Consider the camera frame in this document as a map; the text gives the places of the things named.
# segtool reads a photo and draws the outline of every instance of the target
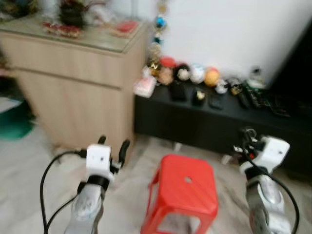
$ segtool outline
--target cabinet door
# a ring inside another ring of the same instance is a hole
[[[106,135],[117,155],[126,138],[120,90],[31,72],[18,80],[55,143],[87,147]]]

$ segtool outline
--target blue ornament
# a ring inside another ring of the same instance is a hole
[[[166,24],[167,24],[167,22],[163,17],[161,17],[161,16],[157,17],[157,19],[156,19],[156,28],[157,29],[159,29],[159,30],[164,29],[166,27]]]

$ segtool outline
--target red plastic stool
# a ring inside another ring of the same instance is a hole
[[[153,205],[153,187],[158,192]],[[212,167],[203,160],[178,155],[165,156],[150,184],[150,197],[141,234],[163,234],[158,226],[169,213],[195,216],[197,234],[205,234],[218,212]]]

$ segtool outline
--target stool hole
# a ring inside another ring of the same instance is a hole
[[[192,182],[192,179],[190,177],[185,177],[184,180],[185,180],[185,182],[187,182],[189,184]]]

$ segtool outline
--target black cable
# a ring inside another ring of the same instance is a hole
[[[53,222],[54,218],[57,216],[57,214],[58,214],[62,209],[64,209],[67,205],[69,205],[76,197],[77,197],[77,195],[74,196],[73,198],[71,198],[70,200],[68,200],[68,201],[67,201],[66,203],[64,203],[61,207],[59,207],[57,211],[55,211],[55,212],[53,213],[53,215],[51,216],[51,218],[50,218],[50,220],[48,221],[48,224],[47,224],[47,226],[46,226],[46,228],[45,228],[45,230],[44,230],[44,234],[48,234],[49,227],[50,227],[51,223]]]
[[[299,220],[300,220],[300,213],[299,213],[299,208],[298,208],[298,204],[296,202],[296,200],[294,199],[291,191],[286,187],[285,184],[283,184],[280,180],[278,180],[277,178],[273,177],[272,175],[270,175],[269,173],[267,173],[266,171],[262,170],[261,168],[259,168],[254,162],[253,160],[249,157],[249,155],[244,151],[243,155],[245,156],[245,158],[247,159],[247,161],[249,161],[254,167],[256,167],[261,173],[263,173],[264,175],[270,177],[272,180],[274,180],[279,186],[281,186],[285,192],[288,194],[289,198],[292,201],[294,210],[295,210],[295,222],[292,228],[292,234],[296,234],[297,233],[297,229],[299,226]]]
[[[47,227],[47,219],[46,219],[46,215],[45,215],[45,207],[44,207],[44,198],[43,198],[43,185],[44,185],[44,180],[45,177],[50,169],[50,167],[52,166],[52,164],[60,159],[62,156],[66,155],[66,154],[78,154],[79,151],[66,151],[63,152],[59,155],[57,155],[54,159],[52,159],[52,161],[49,163],[49,165],[47,166],[47,168],[45,169],[43,176],[41,178],[41,182],[40,182],[40,205],[41,205],[41,214],[42,214],[42,221],[43,221],[43,228],[44,231],[46,231],[46,227]]]

